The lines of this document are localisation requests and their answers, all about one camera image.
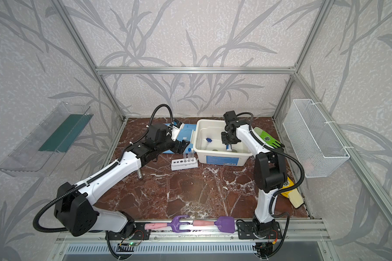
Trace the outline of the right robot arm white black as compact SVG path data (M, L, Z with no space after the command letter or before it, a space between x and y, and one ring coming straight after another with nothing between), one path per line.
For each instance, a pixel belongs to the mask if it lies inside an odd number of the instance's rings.
M257 233L269 230L275 218L275 203L278 195L298 188L306 174L303 165L293 156L284 152L283 145L276 141L268 144L255 132L252 122L254 115L249 112L236 114L228 111L224 115L225 127L221 133L224 145L243 143L254 156L254 180L259 189L258 204L254 212L254 228ZM284 188L288 175L286 160L294 162L300 171L299 180L290 188Z

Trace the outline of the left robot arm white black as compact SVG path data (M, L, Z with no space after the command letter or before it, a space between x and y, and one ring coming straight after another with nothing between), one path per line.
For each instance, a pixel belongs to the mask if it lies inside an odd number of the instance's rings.
M127 145L118 159L82 181L62 184L56 198L34 217L33 228L42 233L68 231L74 237L90 231L113 232L126 238L132 236L136 226L130 215L100 209L95 204L117 183L156 161L165 151L184 153L189 141L177 138L183 127L184 124L173 117L169 105L158 105L151 114L146 132Z

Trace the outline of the white plastic storage bin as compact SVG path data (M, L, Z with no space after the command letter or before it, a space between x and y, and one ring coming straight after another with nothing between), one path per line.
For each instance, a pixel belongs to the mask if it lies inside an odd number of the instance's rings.
M244 166L252 156L243 144L225 145L222 142L222 132L225 122L221 120L201 119L197 122L196 130L192 132L191 144L204 164Z

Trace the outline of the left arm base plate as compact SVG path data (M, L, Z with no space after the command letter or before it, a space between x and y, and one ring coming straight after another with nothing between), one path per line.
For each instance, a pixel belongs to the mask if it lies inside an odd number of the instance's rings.
M123 229L121 232L115 233L109 231L105 239L113 240L149 240L150 230L145 229L146 223L136 223L133 226Z

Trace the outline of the white test tube rack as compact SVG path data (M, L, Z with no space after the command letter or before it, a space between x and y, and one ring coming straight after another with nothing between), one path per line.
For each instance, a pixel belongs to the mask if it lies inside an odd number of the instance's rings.
M171 170L179 171L198 167L198 160L193 157L190 159L175 159L171 162Z

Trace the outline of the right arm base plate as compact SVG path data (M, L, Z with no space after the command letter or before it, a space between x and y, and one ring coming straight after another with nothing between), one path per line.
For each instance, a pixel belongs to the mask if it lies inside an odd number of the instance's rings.
M257 219L252 221L237 219L235 225L239 239L276 240L282 238L280 224L275 219L268 223L260 223Z

